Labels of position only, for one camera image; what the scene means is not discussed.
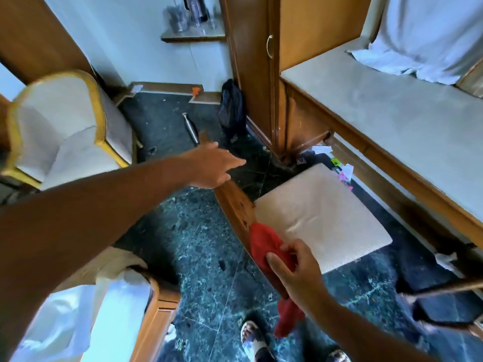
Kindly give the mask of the black bag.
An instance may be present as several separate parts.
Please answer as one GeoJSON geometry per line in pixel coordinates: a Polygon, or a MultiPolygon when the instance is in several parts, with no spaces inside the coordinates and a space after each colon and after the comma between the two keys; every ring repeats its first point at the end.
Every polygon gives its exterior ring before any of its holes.
{"type": "Polygon", "coordinates": [[[222,85],[218,121],[226,140],[235,142],[247,135],[246,106],[243,92],[238,83],[230,78],[222,85]]]}

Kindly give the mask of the person's left forearm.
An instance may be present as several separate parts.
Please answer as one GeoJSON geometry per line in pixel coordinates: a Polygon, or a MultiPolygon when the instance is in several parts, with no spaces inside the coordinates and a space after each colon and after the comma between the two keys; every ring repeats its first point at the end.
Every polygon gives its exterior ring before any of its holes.
{"type": "Polygon", "coordinates": [[[0,361],[48,295],[142,215],[198,182],[194,151],[83,178],[0,210],[0,361]]]}

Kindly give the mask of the person's left hand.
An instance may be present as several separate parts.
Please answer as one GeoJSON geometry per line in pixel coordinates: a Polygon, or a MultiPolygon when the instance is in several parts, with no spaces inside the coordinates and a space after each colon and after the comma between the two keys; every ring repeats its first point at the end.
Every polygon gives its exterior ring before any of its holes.
{"type": "Polygon", "coordinates": [[[179,155],[183,181],[189,186],[214,189],[231,180],[229,171],[246,164],[246,160],[221,149],[217,142],[199,145],[179,155]]]}

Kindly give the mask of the wooden cabinet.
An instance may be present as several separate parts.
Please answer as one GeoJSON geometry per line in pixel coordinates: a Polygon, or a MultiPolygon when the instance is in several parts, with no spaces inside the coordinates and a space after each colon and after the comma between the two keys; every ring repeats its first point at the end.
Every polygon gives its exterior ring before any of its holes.
{"type": "Polygon", "coordinates": [[[378,0],[219,0],[247,122],[284,161],[330,137],[332,118],[281,73],[359,37],[378,0]],[[273,35],[266,53],[266,40],[273,35]]]}

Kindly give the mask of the wooden wall shelf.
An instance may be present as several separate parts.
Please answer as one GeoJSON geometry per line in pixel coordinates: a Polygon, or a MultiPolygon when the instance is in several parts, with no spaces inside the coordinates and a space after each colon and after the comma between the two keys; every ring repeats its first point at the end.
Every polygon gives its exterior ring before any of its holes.
{"type": "Polygon", "coordinates": [[[225,41],[226,33],[222,25],[212,26],[211,24],[201,24],[190,26],[182,32],[166,30],[160,39],[166,43],[195,43],[195,42],[215,42],[225,41]]]}

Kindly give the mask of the white sheet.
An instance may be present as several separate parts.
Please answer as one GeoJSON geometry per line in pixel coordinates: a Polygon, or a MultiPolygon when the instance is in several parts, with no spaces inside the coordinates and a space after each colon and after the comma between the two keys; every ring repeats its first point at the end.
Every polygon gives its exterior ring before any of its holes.
{"type": "Polygon", "coordinates": [[[454,85],[483,57],[483,0],[387,0],[375,40],[348,53],[380,72],[454,85]]]}

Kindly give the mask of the wooden chair with beige seat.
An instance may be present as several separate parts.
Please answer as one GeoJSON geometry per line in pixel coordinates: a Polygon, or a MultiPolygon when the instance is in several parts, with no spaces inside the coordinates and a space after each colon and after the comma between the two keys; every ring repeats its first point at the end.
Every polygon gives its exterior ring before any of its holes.
{"type": "Polygon", "coordinates": [[[383,225],[335,172],[316,164],[252,201],[233,181],[214,195],[236,236],[255,260],[253,224],[268,225],[281,240],[301,239],[322,274],[392,243],[383,225]]]}

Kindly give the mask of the steel bottle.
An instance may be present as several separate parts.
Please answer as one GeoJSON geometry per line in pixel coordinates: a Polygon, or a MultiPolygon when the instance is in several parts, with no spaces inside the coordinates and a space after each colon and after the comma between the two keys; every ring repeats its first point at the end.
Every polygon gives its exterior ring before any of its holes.
{"type": "Polygon", "coordinates": [[[189,118],[189,116],[186,112],[182,113],[182,116],[183,116],[183,119],[184,119],[185,128],[186,128],[191,140],[193,141],[193,143],[196,146],[199,146],[200,145],[200,139],[199,139],[199,134],[198,134],[198,130],[196,128],[196,125],[189,118]]]}

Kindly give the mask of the person's right hand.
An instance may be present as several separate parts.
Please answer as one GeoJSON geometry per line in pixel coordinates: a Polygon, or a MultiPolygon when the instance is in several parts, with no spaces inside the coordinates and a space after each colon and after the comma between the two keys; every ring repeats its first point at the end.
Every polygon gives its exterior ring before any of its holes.
{"type": "Polygon", "coordinates": [[[284,243],[281,250],[295,255],[298,261],[291,284],[283,286],[304,313],[313,314],[329,298],[318,262],[309,246],[301,239],[284,243]]]}

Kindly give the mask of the dark bottle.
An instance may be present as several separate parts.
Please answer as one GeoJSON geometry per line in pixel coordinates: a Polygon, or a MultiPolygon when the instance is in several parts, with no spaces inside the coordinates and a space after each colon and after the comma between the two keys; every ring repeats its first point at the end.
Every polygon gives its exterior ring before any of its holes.
{"type": "Polygon", "coordinates": [[[208,21],[209,14],[204,0],[184,0],[184,5],[196,25],[208,21]]]}

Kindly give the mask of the crumpled white tissue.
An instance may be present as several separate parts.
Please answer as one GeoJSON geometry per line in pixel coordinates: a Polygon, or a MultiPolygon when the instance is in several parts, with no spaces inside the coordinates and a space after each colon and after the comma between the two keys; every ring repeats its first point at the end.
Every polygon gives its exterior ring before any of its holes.
{"type": "Polygon", "coordinates": [[[453,252],[451,254],[443,254],[443,253],[434,253],[434,258],[436,263],[441,266],[442,268],[456,273],[457,268],[454,264],[457,261],[457,253],[453,252]]]}

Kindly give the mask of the red cloth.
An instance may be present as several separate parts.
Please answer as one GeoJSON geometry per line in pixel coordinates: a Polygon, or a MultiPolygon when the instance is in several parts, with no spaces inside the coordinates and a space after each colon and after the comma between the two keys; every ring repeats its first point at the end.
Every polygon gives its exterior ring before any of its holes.
{"type": "Polygon", "coordinates": [[[277,303],[279,320],[274,329],[276,338],[288,337],[295,328],[296,323],[305,318],[304,312],[289,297],[286,288],[271,269],[266,258],[267,253],[274,253],[284,262],[290,271],[294,271],[298,263],[297,258],[295,255],[281,250],[283,243],[283,240],[268,225],[257,222],[251,224],[251,258],[281,296],[281,299],[277,303]]]}

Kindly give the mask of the wooden bench with white cushion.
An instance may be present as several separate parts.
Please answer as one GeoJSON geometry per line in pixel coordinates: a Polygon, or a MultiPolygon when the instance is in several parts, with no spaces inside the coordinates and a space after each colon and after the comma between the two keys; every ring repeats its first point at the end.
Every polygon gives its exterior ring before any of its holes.
{"type": "Polygon", "coordinates": [[[483,249],[483,100],[357,62],[360,36],[281,72],[336,133],[483,249]]]}

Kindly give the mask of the person's right forearm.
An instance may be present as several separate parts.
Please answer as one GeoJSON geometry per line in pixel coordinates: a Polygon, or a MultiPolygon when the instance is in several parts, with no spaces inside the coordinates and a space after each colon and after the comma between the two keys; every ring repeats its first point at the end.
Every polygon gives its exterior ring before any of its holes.
{"type": "Polygon", "coordinates": [[[291,298],[352,362],[437,362],[338,304],[324,288],[298,288],[291,298]]]}

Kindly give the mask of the wooden skirting board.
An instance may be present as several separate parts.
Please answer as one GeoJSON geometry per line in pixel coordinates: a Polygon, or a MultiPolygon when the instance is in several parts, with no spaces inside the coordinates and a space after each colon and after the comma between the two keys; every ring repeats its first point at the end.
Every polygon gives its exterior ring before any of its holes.
{"type": "Polygon", "coordinates": [[[158,83],[158,82],[133,82],[129,85],[128,89],[131,92],[131,87],[134,84],[143,84],[143,89],[140,93],[151,94],[165,94],[165,95],[177,95],[190,97],[190,103],[192,104],[221,104],[221,92],[205,91],[200,84],[181,84],[181,83],[158,83]],[[196,97],[192,97],[192,87],[198,86],[202,89],[202,92],[196,97]]]}

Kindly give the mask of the wooden door frame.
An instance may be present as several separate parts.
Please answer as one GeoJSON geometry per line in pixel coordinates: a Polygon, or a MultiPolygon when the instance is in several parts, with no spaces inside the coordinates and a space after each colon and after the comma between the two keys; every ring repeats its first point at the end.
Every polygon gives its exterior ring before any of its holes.
{"type": "Polygon", "coordinates": [[[95,76],[44,0],[0,0],[0,62],[25,84],[71,70],[95,76]]]}

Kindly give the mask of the clear glass jar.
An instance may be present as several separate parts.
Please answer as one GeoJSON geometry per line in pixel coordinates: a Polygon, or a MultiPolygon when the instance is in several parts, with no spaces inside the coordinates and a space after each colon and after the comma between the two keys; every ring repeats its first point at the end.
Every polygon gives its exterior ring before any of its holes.
{"type": "Polygon", "coordinates": [[[182,33],[190,27],[190,17],[184,5],[167,6],[165,14],[173,33],[182,33]]]}

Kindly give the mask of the white sandal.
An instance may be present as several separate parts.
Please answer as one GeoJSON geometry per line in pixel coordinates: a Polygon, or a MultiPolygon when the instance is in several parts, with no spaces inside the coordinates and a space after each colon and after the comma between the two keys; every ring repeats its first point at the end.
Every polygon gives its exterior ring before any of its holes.
{"type": "Polygon", "coordinates": [[[277,362],[254,321],[248,320],[242,325],[240,340],[250,362],[277,362]]]}
{"type": "Polygon", "coordinates": [[[336,348],[328,354],[325,362],[351,362],[351,359],[342,349],[336,348]]]}

